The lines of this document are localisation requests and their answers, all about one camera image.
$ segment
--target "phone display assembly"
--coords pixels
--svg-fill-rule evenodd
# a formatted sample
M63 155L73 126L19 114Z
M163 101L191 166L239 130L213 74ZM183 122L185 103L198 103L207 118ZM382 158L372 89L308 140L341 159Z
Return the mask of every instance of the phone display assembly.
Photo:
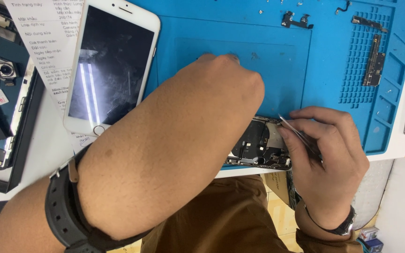
M124 0L87 0L65 108L71 132L99 136L143 97L159 18Z
M289 170L290 155L276 127L281 120L256 116L233 147L225 164Z

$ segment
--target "phone frame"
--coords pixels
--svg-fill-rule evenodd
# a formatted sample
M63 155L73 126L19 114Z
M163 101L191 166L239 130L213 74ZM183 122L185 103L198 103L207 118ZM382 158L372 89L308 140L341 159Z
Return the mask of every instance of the phone frame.
M82 37L84 35L89 5L93 6L94 8L100 9L104 12L107 12L109 14L112 14L116 17L129 21L133 24L141 26L145 29L148 29L151 32L154 32L153 42L151 43L151 49L149 50L148 61L146 63L145 73L143 74L143 82L140 87L140 94L138 97L137 105L140 104L140 102L143 99L146 82L148 80L149 70L151 68L151 62L156 52L157 39L160 32L160 19L156 14L153 14L152 12L142 9L137 5L129 3L125 0L85 1L82 9L81 21L79 24L80 30L77 36L76 51L73 60L73 69L70 77L70 86L68 89L67 104L65 107L65 114L64 114L64 127L71 132L97 137L100 135L99 132L101 131L101 129L98 128L98 126L103 127L104 130L107 130L110 127L110 125L103 123L98 124L96 122L91 122L90 120L84 120L69 116L71 97L73 95L74 82L77 73L77 65L79 61L79 55L82 46Z

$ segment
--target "blue silicone repair mat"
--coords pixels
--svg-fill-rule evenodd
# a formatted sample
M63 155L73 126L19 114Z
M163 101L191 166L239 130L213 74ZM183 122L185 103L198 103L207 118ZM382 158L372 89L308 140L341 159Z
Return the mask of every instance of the blue silicone repair mat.
M257 114L309 105L351 113L367 155L386 151L405 80L405 0L133 0L157 14L161 33L146 95L202 53L234 53L262 75ZM286 11L313 29L281 26ZM353 15L382 24L353 24ZM386 53L380 85L362 86L374 34Z

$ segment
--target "paper document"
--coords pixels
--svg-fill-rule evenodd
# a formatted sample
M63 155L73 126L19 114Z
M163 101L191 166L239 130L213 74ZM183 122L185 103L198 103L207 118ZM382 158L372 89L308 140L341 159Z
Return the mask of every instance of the paper document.
M4 0L60 116L64 117L84 0ZM77 153L95 137L69 133Z

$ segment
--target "white iphone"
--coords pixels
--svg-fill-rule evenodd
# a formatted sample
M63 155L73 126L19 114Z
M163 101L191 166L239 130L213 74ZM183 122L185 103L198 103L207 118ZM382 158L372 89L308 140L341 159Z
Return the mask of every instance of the white iphone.
M153 60L160 20L124 0L86 0L64 126L99 136L137 106Z

